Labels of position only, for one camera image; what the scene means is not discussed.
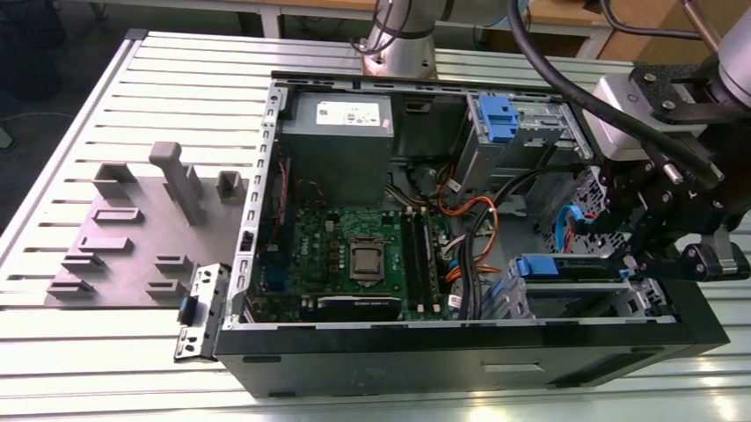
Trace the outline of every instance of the metal bracket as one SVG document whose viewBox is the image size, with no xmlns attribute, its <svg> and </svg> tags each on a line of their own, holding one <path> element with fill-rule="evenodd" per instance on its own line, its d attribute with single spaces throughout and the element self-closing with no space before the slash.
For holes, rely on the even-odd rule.
<svg viewBox="0 0 751 422">
<path fill-rule="evenodd" d="M 177 321 L 183 326 L 175 346 L 175 363 L 217 361 L 213 357 L 213 345 L 221 326 L 228 285 L 228 266 L 215 264 L 199 268 L 193 277 L 191 295 L 180 304 Z"/>
</svg>

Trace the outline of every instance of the floor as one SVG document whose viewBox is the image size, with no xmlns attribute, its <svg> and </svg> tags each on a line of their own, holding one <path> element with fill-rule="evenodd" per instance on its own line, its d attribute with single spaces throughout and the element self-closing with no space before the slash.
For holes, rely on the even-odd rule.
<svg viewBox="0 0 751 422">
<path fill-rule="evenodd" d="M 0 129 L 13 139 L 11 147 L 0 149 L 0 232 L 13 217 L 128 29 L 241 35 L 239 16 L 231 12 L 119 5 L 109 5 L 107 12 L 108 19 L 97 22 L 88 4 L 60 2 L 59 16 L 67 41 L 47 51 L 63 79 L 63 88 L 53 97 L 33 103 L 20 101 L 0 87 Z M 287 38 L 347 41 L 367 35 L 369 23 L 287 16 L 284 28 Z M 440 27 L 435 40 L 437 47 L 473 49 L 476 45 L 473 31 L 467 28 Z"/>
</svg>

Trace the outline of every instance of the aluminum table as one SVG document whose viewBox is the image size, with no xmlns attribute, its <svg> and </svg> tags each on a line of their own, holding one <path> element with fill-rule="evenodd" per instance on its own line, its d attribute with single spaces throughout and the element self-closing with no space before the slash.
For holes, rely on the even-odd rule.
<svg viewBox="0 0 751 422">
<path fill-rule="evenodd" d="M 555 61 L 592 88 L 619 62 Z M 221 416 L 223 421 L 751 419 L 751 284 L 704 287 L 732 343 L 594 389 L 255 399 L 220 364 L 172 363 L 175 310 L 55 310 L 44 290 L 97 192 L 100 163 L 159 175 L 151 143 L 176 141 L 199 174 L 257 169 L 273 69 L 355 74 L 345 44 L 149 33 L 123 42 L 0 238 L 0 418 Z M 519 55 L 437 51 L 441 79 L 541 85 Z M 751 221 L 735 240 L 751 249 Z"/>
</svg>

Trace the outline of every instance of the gray fixture plate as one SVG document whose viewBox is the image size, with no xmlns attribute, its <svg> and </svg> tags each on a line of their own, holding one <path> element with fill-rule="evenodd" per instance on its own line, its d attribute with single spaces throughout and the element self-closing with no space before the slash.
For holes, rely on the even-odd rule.
<svg viewBox="0 0 751 422">
<path fill-rule="evenodd" d="M 116 245 L 127 237 L 129 247 L 121 250 L 95 251 L 104 268 L 75 270 L 64 267 L 55 276 L 53 284 L 44 304 L 56 308 L 175 308 L 180 298 L 191 291 L 189 283 L 196 266 L 216 262 L 232 262 L 235 239 L 244 198 L 220 201 L 216 179 L 200 178 L 200 205 L 205 210 L 207 220 L 201 225 L 191 226 L 177 203 L 168 195 L 164 178 L 137 177 L 135 183 L 120 183 L 129 199 L 105 200 L 101 195 L 92 202 L 92 207 L 81 224 L 81 230 L 68 255 L 80 255 L 88 244 L 96 245 L 104 238 L 111 238 Z M 93 217 L 111 208 L 137 208 L 141 217 L 119 213 L 120 222 L 97 222 Z M 161 259 L 161 271 L 155 265 Z M 175 271 L 169 269 L 169 260 L 175 259 Z M 92 287 L 87 293 L 69 284 L 83 280 L 83 288 Z"/>
</svg>

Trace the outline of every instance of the gray plastic post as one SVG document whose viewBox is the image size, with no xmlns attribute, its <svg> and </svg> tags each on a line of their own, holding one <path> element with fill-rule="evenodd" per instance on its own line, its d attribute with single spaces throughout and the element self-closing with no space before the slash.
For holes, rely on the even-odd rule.
<svg viewBox="0 0 751 422">
<path fill-rule="evenodd" d="M 156 165 L 164 173 L 172 195 L 177 200 L 188 224 L 201 224 L 205 213 L 199 204 L 196 191 L 188 181 L 183 164 L 180 163 L 180 144 L 176 142 L 155 142 L 151 147 L 149 163 Z"/>
</svg>

